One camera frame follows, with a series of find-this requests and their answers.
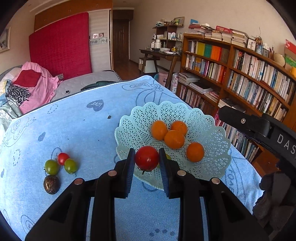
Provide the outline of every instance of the light blue fruit basket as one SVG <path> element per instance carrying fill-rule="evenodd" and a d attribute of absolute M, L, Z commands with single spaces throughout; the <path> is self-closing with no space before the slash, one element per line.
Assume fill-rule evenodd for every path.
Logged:
<path fill-rule="evenodd" d="M 164 141 L 155 140 L 151 136 L 151 125 L 156 120 L 164 121 L 168 128 L 174 121 L 185 122 L 188 132 L 183 147 L 173 150 L 167 147 Z M 119 126 L 115 129 L 115 139 L 118 145 L 116 152 L 121 160 L 127 158 L 130 148 L 137 151 L 147 145 L 156 150 L 163 147 L 171 159 L 178 162 L 180 169 L 204 180 L 224 176 L 231 161 L 228 155 L 230 141 L 225 137 L 225 130 L 215 126 L 212 116 L 204 115 L 198 108 L 188 109 L 184 103 L 164 101 L 156 105 L 149 102 L 143 107 L 134 107 L 130 116 L 121 117 Z M 186 150 L 191 142 L 199 142 L 204 147 L 205 155 L 200 162 L 190 162 L 186 157 Z M 163 190 L 159 167 L 142 175 L 142 171 L 135 165 L 134 175 L 141 181 Z"/>

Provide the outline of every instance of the orange fruit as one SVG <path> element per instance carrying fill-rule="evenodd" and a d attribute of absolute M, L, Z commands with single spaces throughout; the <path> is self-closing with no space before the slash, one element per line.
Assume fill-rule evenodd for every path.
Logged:
<path fill-rule="evenodd" d="M 180 131 L 170 130 L 165 135 L 165 143 L 169 148 L 179 149 L 184 145 L 185 137 Z"/>
<path fill-rule="evenodd" d="M 153 122 L 151 126 L 151 135 L 158 141 L 162 141 L 168 132 L 166 124 L 162 120 Z"/>
<path fill-rule="evenodd" d="M 187 133 L 187 126 L 184 122 L 177 120 L 172 123 L 170 130 L 180 131 L 185 136 Z"/>
<path fill-rule="evenodd" d="M 186 156 L 191 162 L 201 161 L 204 155 L 205 151 L 203 146 L 198 142 L 192 142 L 186 150 Z"/>

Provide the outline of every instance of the pink blanket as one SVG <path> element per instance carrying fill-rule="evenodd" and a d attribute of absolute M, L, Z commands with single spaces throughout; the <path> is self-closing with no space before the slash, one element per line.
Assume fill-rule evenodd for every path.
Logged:
<path fill-rule="evenodd" d="M 60 84 L 58 77 L 53 77 L 49 71 L 45 68 L 42 68 L 39 64 L 33 62 L 26 62 L 22 66 L 22 70 L 32 69 L 36 72 L 41 73 L 41 76 L 38 80 L 38 83 L 35 87 L 28 88 L 31 96 L 24 103 L 20 105 L 20 110 L 23 114 L 42 106 L 54 97 L 54 91 Z"/>

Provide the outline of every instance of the gray mattress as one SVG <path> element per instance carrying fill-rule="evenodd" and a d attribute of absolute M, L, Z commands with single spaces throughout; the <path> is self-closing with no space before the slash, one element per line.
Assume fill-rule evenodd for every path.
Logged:
<path fill-rule="evenodd" d="M 90 84 L 94 84 L 97 81 L 101 80 L 109 80 L 109 81 L 115 81 L 119 82 L 122 81 L 118 74 L 114 71 L 100 71 L 95 72 L 91 74 L 85 74 L 82 76 L 78 76 L 72 79 L 64 80 L 60 85 L 58 86 L 56 90 L 56 95 L 52 98 L 51 101 L 55 101 L 57 99 L 73 95 L 77 92 L 80 92 L 80 90 Z"/>

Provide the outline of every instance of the beige wall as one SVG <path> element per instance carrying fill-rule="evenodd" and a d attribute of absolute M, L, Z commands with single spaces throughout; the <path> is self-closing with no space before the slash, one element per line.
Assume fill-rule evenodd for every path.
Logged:
<path fill-rule="evenodd" d="M 134 9 L 130 23 L 130 59 L 138 62 L 143 56 L 139 49 L 150 45 L 156 21 L 183 16 L 185 27 L 179 29 L 183 33 L 192 18 L 212 28 L 220 25 L 244 31 L 249 36 L 259 35 L 260 27 L 263 41 L 273 45 L 280 54 L 284 53 L 286 39 L 296 44 L 281 16 L 266 0 L 149 0 Z M 162 60 L 161 65 L 169 67 L 166 60 Z"/>
<path fill-rule="evenodd" d="M 28 2 L 20 8 L 8 23 L 10 50 L 0 53 L 0 74 L 7 69 L 30 61 L 29 35 L 34 32 L 35 15 L 29 12 Z"/>

